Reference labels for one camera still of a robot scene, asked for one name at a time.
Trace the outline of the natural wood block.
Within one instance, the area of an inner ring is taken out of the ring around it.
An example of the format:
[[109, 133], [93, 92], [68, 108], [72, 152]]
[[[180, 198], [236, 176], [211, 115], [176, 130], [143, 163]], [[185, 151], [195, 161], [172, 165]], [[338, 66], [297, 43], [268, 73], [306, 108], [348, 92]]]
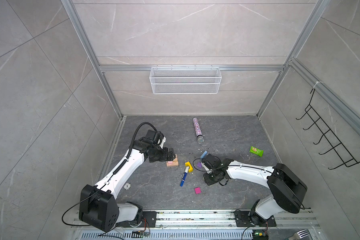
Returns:
[[178, 161], [174, 161], [174, 163], [172, 164], [172, 165], [168, 165], [167, 163], [166, 163], [166, 166], [167, 167], [176, 167], [176, 166], [178, 166], [179, 165], [179, 162]]

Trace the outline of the light blue block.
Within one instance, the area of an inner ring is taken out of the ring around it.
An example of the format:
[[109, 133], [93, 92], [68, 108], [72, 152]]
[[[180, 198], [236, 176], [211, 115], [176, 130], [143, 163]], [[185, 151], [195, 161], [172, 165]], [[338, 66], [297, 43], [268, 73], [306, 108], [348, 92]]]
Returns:
[[206, 155], [208, 154], [208, 152], [207, 151], [204, 151], [204, 153], [201, 155], [201, 159], [203, 159]]

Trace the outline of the yellow arch block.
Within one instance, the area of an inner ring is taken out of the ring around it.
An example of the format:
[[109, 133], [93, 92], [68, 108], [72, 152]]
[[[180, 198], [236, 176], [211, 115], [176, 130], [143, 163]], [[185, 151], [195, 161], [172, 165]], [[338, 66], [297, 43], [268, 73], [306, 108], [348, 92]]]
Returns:
[[193, 166], [192, 166], [192, 164], [190, 162], [186, 162], [185, 166], [186, 166], [186, 172], [187, 173], [191, 173], [194, 170]]

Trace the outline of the blue white marker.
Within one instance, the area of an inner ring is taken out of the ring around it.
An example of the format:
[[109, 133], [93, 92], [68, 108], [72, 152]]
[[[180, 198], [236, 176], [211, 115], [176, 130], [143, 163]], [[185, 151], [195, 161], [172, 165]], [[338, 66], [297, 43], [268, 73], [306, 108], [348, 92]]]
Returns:
[[186, 166], [185, 171], [184, 171], [183, 176], [182, 176], [182, 179], [181, 179], [181, 182], [180, 182], [180, 186], [181, 186], [181, 187], [182, 187], [182, 186], [184, 185], [184, 183], [185, 183], [185, 180], [186, 180], [187, 174], [188, 174], [188, 172], [189, 172], [189, 169], [190, 169], [190, 167], [189, 167], [189, 166]]

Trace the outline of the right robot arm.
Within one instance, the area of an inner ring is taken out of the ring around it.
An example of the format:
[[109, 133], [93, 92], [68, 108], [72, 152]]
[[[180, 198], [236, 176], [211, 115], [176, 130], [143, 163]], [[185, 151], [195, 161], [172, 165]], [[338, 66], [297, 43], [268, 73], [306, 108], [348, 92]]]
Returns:
[[220, 160], [211, 154], [202, 159], [204, 181], [208, 186], [222, 180], [244, 180], [268, 188], [271, 195], [257, 200], [248, 214], [253, 225], [265, 223], [275, 214], [286, 211], [298, 214], [304, 210], [303, 200], [308, 187], [286, 165], [262, 167], [232, 159]]

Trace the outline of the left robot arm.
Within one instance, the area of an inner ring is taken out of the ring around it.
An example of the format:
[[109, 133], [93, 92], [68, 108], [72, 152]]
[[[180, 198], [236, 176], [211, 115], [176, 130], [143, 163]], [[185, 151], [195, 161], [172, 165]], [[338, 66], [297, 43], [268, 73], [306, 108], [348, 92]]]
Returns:
[[154, 163], [175, 159], [174, 150], [164, 147], [165, 141], [165, 136], [155, 130], [134, 140], [111, 172], [95, 185], [82, 189], [79, 220], [103, 232], [110, 231], [116, 224], [138, 226], [143, 219], [142, 207], [131, 202], [118, 204], [117, 197], [133, 172], [146, 160]]

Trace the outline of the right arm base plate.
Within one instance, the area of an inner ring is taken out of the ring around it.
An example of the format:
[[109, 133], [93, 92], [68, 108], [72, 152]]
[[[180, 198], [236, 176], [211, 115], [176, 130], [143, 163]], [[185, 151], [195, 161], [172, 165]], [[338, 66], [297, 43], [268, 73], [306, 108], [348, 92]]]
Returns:
[[276, 227], [277, 223], [273, 216], [269, 219], [262, 219], [256, 213], [251, 214], [250, 211], [235, 210], [233, 211], [234, 220], [237, 227]]

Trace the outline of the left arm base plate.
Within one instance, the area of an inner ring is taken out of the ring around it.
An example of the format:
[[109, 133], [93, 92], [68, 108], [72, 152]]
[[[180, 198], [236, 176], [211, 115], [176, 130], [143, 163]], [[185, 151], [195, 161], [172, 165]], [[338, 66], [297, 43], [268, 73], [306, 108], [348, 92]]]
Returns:
[[143, 211], [133, 221], [124, 221], [116, 223], [117, 227], [124, 228], [154, 228], [157, 221], [157, 212]]

